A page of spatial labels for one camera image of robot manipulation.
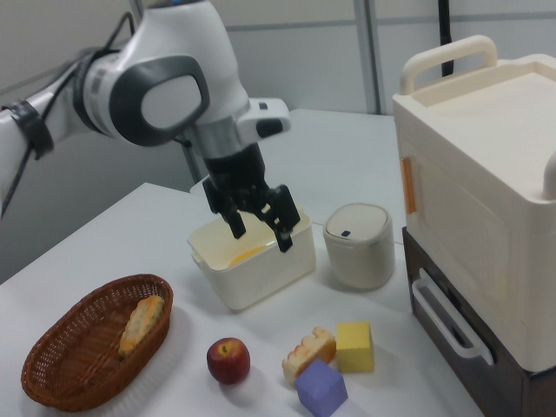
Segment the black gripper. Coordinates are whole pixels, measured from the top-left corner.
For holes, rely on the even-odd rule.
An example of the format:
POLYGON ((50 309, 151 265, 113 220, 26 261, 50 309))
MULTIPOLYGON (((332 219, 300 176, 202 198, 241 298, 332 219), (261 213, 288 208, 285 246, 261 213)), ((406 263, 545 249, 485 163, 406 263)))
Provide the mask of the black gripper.
POLYGON ((231 156, 204 160, 209 178, 202 182, 210 210, 220 214, 235 239, 246 232, 239 213, 260 210, 259 219, 269 226, 279 250, 292 246, 294 227, 301 220, 286 185, 269 189, 265 183, 265 165, 258 144, 251 144, 231 156))

